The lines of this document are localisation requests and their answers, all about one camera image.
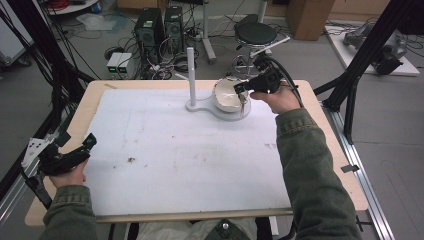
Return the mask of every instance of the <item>white board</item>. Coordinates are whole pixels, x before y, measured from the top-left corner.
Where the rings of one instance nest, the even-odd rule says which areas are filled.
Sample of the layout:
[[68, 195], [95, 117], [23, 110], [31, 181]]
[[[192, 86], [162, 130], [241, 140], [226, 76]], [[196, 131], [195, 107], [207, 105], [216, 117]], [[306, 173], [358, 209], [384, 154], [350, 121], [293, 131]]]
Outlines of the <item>white board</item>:
[[[197, 91], [198, 98], [210, 91]], [[262, 101], [237, 122], [188, 112], [189, 90], [107, 90], [87, 131], [96, 216], [290, 208]]]
[[[341, 32], [343, 28], [341, 27], [333, 27], [333, 26], [325, 26], [325, 29], [330, 32]], [[352, 62], [353, 57], [358, 52], [354, 46], [346, 46], [343, 44], [343, 39], [346, 33], [341, 33], [340, 35], [330, 34], [328, 37], [330, 38], [331, 43], [333, 44], [334, 49], [337, 52], [337, 55], [340, 58], [345, 69]], [[398, 76], [418, 76], [420, 72], [406, 59], [402, 57], [399, 59], [403, 63], [397, 67], [392, 73], [389, 75], [398, 75]], [[365, 73], [378, 74], [373, 66], [368, 66]]]

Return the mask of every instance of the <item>table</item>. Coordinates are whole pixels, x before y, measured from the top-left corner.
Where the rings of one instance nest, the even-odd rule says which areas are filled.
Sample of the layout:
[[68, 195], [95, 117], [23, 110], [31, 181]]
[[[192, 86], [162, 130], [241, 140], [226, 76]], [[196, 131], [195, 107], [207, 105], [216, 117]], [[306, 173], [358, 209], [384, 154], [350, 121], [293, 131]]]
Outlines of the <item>table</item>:
[[87, 0], [85, 2], [85, 4], [82, 4], [82, 5], [69, 5], [66, 8], [62, 9], [62, 10], [52, 10], [52, 9], [49, 9], [49, 13], [51, 15], [61, 15], [61, 14], [72, 13], [72, 12], [80, 11], [80, 10], [85, 9], [85, 8], [89, 8], [89, 7], [93, 6], [94, 4], [97, 4], [98, 1], [99, 0]]
[[[212, 89], [216, 81], [198, 80], [197, 89]], [[311, 113], [317, 124], [326, 134], [327, 144], [334, 158], [334, 170], [340, 177], [344, 187], [350, 194], [357, 211], [364, 211], [368, 208], [367, 200], [362, 192], [354, 174], [352, 172], [343, 173], [341, 167], [348, 165], [348, 161], [341, 149], [331, 125], [317, 101], [313, 90], [306, 81], [295, 81], [299, 85], [305, 107]], [[75, 113], [75, 116], [68, 128], [68, 133], [72, 136], [69, 142], [61, 149], [61, 152], [68, 152], [80, 146], [84, 140], [87, 129], [97, 111], [102, 94], [108, 89], [188, 89], [188, 81], [168, 80], [168, 81], [94, 81], [88, 86], [86, 93]], [[55, 188], [49, 180], [45, 180], [46, 188], [51, 196], [55, 193]], [[25, 222], [29, 226], [42, 226], [42, 218], [46, 210], [35, 199], [31, 205]], [[275, 216], [291, 214], [290, 209], [246, 209], [240, 211], [211, 211], [197, 213], [168, 213], [168, 214], [144, 214], [129, 216], [102, 216], [97, 218], [98, 222], [140, 222], [140, 221], [172, 221], [188, 219], [212, 219], [230, 217], [254, 217], [254, 216]]]

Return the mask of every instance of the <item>person's right hand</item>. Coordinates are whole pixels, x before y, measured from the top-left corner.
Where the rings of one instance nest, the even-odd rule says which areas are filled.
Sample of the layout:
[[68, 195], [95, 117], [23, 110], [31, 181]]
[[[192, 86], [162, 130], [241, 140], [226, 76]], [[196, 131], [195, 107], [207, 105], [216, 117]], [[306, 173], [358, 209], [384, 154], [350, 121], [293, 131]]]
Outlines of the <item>person's right hand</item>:
[[272, 112], [276, 114], [283, 114], [290, 110], [301, 108], [293, 90], [288, 86], [286, 81], [282, 81], [280, 88], [273, 94], [252, 92], [250, 97], [255, 100], [266, 102]]

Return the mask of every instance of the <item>computer tower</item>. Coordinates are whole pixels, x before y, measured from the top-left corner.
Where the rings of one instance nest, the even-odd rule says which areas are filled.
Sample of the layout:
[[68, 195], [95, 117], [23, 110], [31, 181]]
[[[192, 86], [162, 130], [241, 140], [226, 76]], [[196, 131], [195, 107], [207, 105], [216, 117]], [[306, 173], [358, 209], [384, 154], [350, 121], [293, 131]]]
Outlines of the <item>computer tower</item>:
[[179, 52], [184, 52], [182, 7], [167, 7], [164, 23], [166, 35], [169, 37], [168, 53], [177, 54]]
[[159, 8], [143, 8], [134, 27], [140, 52], [154, 64], [162, 62], [166, 51], [165, 30]]

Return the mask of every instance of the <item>white pole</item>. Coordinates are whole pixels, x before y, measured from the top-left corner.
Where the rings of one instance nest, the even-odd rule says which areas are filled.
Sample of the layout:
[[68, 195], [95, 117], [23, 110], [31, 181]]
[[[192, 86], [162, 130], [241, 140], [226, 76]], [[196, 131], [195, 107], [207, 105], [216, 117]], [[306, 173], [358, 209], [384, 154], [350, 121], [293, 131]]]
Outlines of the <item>white pole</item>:
[[194, 49], [187, 48], [188, 81], [190, 83], [190, 105], [196, 106], [196, 76], [194, 71]]

